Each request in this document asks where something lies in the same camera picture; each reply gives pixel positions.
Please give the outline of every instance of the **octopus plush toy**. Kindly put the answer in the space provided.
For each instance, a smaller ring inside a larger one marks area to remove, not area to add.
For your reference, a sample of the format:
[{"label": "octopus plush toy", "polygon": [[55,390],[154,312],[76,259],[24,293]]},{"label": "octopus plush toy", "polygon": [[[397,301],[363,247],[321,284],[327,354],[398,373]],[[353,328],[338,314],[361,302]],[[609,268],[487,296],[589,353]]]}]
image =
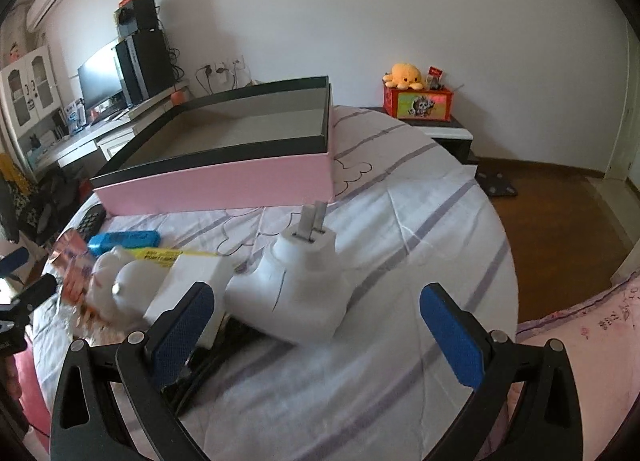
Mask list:
[{"label": "octopus plush toy", "polygon": [[402,91],[409,88],[415,90],[424,88],[420,70],[412,64],[406,64],[404,62],[394,64],[391,68],[391,74],[384,75],[382,80],[385,81],[385,86],[388,88],[397,87]]}]

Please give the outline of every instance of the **monitor screen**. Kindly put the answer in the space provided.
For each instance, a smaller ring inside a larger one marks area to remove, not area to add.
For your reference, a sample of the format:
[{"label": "monitor screen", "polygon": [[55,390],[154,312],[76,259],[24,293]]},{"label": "monitor screen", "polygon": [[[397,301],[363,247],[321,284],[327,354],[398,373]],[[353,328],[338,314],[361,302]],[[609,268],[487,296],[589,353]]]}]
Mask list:
[{"label": "monitor screen", "polygon": [[89,110],[122,91],[115,47],[111,41],[78,68],[84,107]]}]

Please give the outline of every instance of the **round table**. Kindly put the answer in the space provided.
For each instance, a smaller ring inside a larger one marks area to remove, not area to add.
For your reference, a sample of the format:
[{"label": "round table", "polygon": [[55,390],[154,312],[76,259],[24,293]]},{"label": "round table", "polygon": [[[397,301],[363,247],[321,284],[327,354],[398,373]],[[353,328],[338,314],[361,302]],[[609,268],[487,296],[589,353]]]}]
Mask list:
[{"label": "round table", "polygon": [[[265,339],[205,384],[183,418],[212,459],[421,460],[469,390],[457,382],[418,312],[437,281],[485,329],[514,336],[518,293],[504,230],[476,181],[445,149],[399,120],[336,107],[337,202],[325,225],[354,286],[331,342]],[[98,200],[93,196],[71,221]],[[217,251],[251,269],[300,207],[114,217],[103,230],[153,230],[161,247]],[[34,358],[52,406],[70,342],[49,301],[34,313]],[[141,452],[153,451],[131,409]]]}]

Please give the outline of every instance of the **red box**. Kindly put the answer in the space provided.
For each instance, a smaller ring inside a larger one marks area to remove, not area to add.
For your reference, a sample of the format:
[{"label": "red box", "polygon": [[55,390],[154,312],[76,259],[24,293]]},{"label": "red box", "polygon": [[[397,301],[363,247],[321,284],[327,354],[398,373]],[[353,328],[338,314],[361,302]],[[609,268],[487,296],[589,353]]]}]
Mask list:
[{"label": "red box", "polygon": [[388,88],[383,84],[386,114],[400,120],[438,120],[448,122],[451,119],[453,91],[447,88],[439,90]]}]

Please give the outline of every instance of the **computer tower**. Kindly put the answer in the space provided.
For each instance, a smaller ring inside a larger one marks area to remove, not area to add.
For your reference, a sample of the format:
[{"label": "computer tower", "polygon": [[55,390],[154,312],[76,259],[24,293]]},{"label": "computer tower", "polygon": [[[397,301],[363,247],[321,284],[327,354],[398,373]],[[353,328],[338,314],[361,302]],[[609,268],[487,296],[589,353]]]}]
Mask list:
[{"label": "computer tower", "polygon": [[154,0],[130,0],[116,11],[118,36],[127,37],[140,30],[157,30],[158,15]]},{"label": "computer tower", "polygon": [[116,45],[127,102],[135,105],[174,85],[174,68],[162,30],[143,30]]}]

